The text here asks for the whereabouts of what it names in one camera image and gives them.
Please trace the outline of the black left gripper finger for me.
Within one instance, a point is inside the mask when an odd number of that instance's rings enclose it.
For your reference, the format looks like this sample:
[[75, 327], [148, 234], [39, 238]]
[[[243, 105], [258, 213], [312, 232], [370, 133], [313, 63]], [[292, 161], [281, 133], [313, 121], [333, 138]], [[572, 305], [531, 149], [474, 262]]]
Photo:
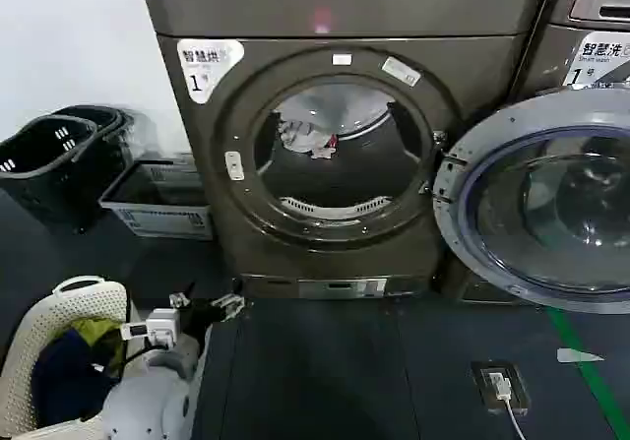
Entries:
[[189, 284], [184, 290], [173, 292], [169, 295], [168, 301], [171, 308], [186, 308], [191, 305], [190, 298], [194, 286]]
[[233, 319], [245, 307], [245, 298], [236, 293], [228, 293], [211, 303], [217, 319]]

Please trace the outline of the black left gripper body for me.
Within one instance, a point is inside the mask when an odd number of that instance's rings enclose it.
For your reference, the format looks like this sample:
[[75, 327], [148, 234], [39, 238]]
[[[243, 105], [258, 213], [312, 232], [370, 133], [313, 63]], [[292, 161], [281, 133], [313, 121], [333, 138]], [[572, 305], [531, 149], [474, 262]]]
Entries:
[[208, 299], [192, 301], [180, 310], [181, 332], [192, 338], [204, 338], [208, 329], [222, 320], [222, 308]]

